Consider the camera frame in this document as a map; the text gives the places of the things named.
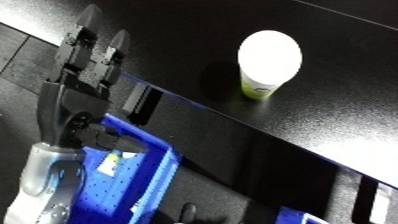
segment black tabletop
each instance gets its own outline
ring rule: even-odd
[[[2,1],[2,8],[10,10],[0,17],[58,44],[91,2],[105,13],[97,51],[118,29],[132,34],[124,67],[128,74],[398,186],[398,174],[391,169],[398,160],[394,21],[372,22],[280,0]],[[303,66],[269,100],[253,102],[240,93],[237,49],[245,37],[265,29],[293,37],[302,49]]]

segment robotic arm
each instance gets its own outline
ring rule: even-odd
[[[100,124],[110,104],[109,89],[117,82],[127,55],[129,34],[119,31],[97,62],[94,86],[79,80],[97,40],[101,17],[97,6],[88,6],[59,47],[54,71],[43,83],[38,101],[41,142],[31,148],[5,224],[66,223],[84,183],[83,146],[145,152],[137,140]]]

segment green label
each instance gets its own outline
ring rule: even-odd
[[[262,100],[269,97],[273,92],[275,92],[276,88],[274,89],[267,89],[267,88],[252,88],[249,83],[242,79],[242,91],[243,93],[249,97],[250,99],[254,100]]]

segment white paper cup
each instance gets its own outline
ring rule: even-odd
[[[261,100],[296,75],[302,55],[299,45],[288,35],[264,30],[243,41],[238,62],[243,93],[251,99]]]

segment blue box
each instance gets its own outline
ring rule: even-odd
[[[142,141],[148,152],[131,158],[118,157],[112,175],[98,168],[121,152],[114,150],[110,155],[85,147],[86,181],[68,223],[148,224],[179,166],[181,155],[163,140],[112,115],[107,114],[102,123]]]
[[[295,209],[282,207],[275,224],[328,224],[326,221]]]

